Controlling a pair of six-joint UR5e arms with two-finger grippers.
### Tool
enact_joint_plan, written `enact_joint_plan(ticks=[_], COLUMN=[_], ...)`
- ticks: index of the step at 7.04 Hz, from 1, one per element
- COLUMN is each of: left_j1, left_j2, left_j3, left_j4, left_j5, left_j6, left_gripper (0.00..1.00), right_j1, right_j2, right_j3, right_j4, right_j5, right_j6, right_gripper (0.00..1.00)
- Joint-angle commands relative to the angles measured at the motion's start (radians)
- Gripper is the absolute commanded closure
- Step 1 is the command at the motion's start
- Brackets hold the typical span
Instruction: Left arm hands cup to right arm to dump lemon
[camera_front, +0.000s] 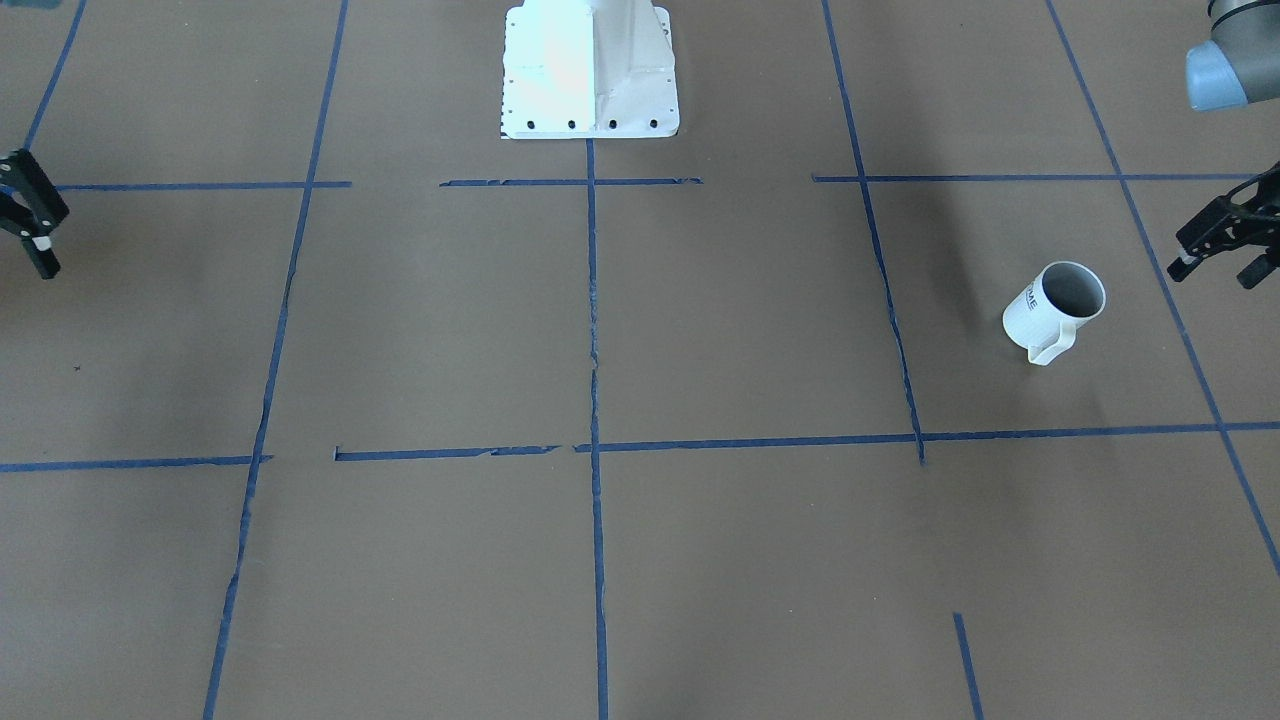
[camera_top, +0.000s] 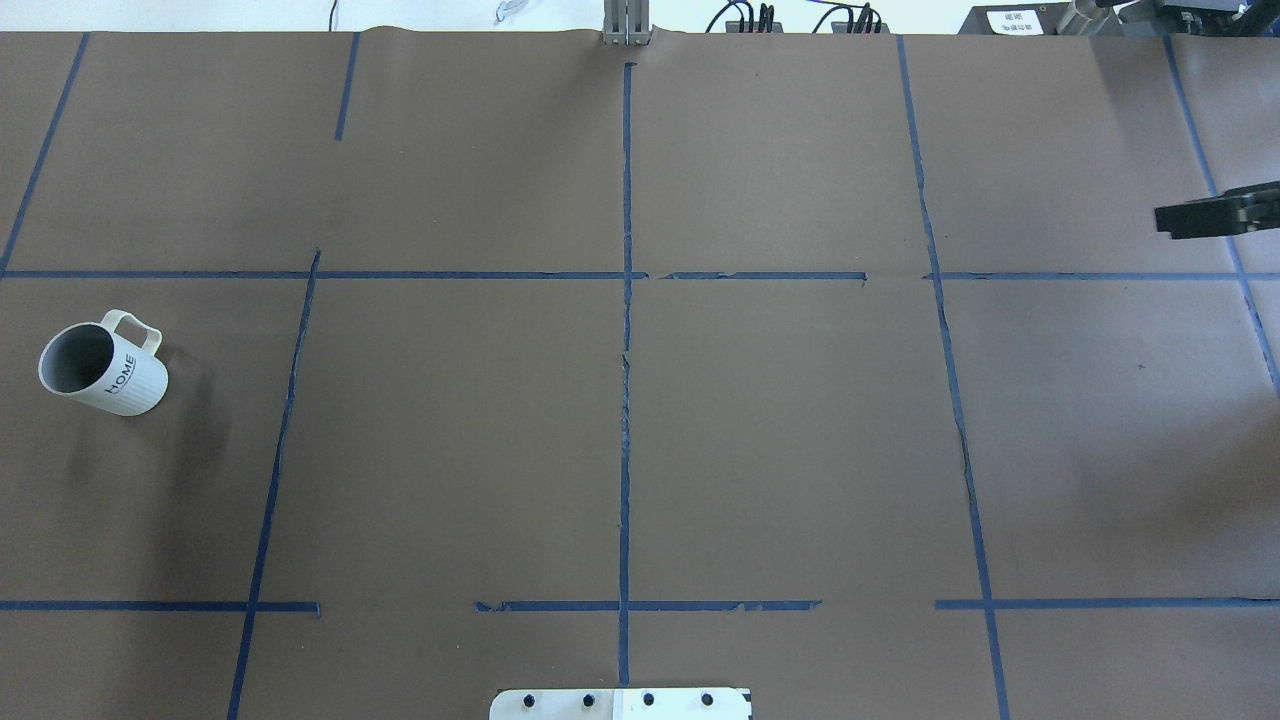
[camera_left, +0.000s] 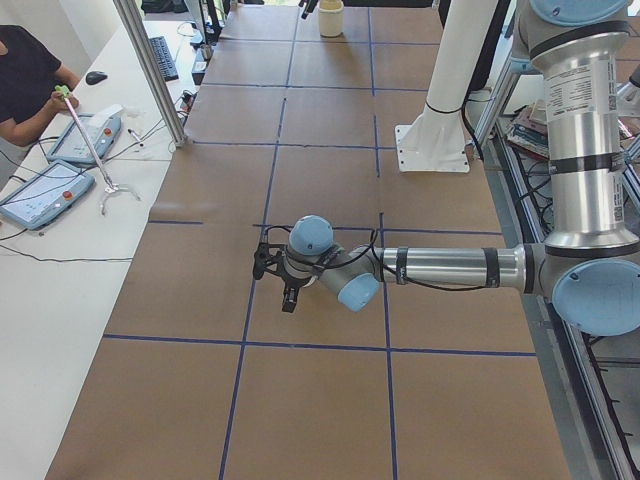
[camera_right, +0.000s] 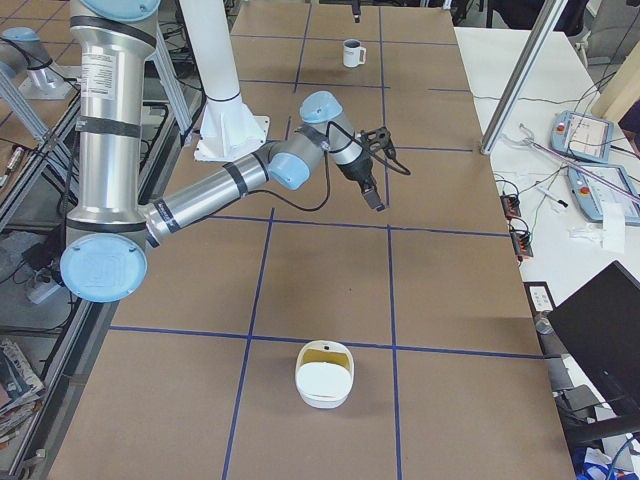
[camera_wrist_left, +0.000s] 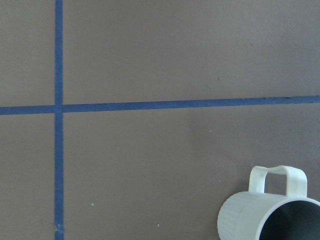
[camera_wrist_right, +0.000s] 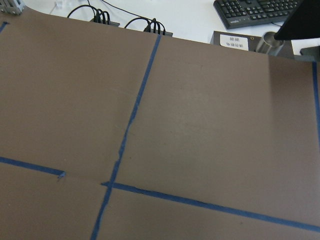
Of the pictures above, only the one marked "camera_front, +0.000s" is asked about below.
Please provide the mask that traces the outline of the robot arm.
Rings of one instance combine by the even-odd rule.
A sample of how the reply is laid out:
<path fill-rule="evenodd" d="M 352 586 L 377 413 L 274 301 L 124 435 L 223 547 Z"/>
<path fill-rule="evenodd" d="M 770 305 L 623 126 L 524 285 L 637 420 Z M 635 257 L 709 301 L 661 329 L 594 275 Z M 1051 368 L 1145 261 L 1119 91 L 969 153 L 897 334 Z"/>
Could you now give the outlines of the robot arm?
<path fill-rule="evenodd" d="M 1190 106 L 1197 111 L 1245 108 L 1279 96 L 1279 4 L 1210 1 L 1210 38 L 1187 54 Z M 1253 290 L 1279 268 L 1279 168 L 1210 200 L 1176 233 L 1180 252 L 1167 266 L 1183 282 L 1206 259 L 1258 246 L 1262 252 L 1236 275 Z"/>

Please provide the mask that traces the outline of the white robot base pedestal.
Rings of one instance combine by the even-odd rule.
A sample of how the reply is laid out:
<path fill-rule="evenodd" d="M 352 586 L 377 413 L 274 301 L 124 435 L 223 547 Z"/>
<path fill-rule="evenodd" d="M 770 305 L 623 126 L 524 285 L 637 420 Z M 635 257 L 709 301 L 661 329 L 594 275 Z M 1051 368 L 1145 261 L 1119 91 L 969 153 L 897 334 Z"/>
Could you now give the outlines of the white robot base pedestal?
<path fill-rule="evenodd" d="M 502 61 L 503 138 L 678 133 L 671 15 L 652 1 L 524 1 L 506 13 Z"/>

